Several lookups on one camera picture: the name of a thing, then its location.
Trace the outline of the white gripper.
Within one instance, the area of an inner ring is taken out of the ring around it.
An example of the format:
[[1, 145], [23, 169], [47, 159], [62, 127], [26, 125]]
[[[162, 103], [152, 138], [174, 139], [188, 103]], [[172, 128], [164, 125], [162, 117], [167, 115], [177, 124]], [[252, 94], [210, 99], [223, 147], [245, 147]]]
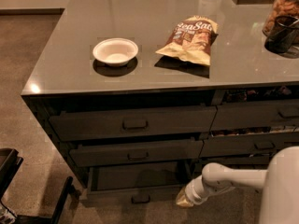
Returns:
[[214, 189], [210, 187], [200, 175], [182, 188], [177, 197], [176, 205], [180, 207], [193, 207], [204, 203], [214, 194]]

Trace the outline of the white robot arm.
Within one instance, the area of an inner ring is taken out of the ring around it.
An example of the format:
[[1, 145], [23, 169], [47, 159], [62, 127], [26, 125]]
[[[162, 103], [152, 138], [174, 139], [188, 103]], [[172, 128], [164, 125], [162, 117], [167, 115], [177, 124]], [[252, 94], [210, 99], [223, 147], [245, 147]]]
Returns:
[[176, 204], [193, 207], [238, 187], [262, 192], [259, 224], [299, 224], [299, 147], [278, 152], [266, 169], [232, 169], [212, 162], [181, 189]]

